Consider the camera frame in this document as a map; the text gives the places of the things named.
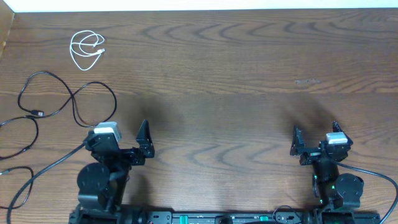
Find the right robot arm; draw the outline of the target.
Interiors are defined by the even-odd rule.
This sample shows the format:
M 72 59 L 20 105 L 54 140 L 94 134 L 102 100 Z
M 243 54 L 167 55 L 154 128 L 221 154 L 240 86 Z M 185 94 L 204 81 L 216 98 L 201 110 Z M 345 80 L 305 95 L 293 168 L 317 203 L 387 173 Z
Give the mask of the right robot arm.
M 313 191 L 321 203 L 305 212 L 304 223 L 354 223 L 354 210 L 361 205 L 363 179 L 338 170 L 338 163 L 348 157 L 353 141 L 336 121 L 332 122 L 332 129 L 317 147 L 307 147 L 302 130 L 293 128 L 290 155 L 299 156 L 300 165 L 313 167 Z

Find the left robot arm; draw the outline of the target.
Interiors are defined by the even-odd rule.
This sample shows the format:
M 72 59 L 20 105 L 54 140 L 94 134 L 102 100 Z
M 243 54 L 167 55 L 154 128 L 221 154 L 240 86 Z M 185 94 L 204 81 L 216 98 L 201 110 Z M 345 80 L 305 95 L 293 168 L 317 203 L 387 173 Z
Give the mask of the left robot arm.
M 121 149 L 121 133 L 116 122 L 103 122 L 88 132 L 83 144 L 96 162 L 79 172 L 76 218 L 70 223 L 147 223 L 141 208 L 123 205 L 129 172 L 155 156 L 148 120 L 136 136 L 138 147 Z

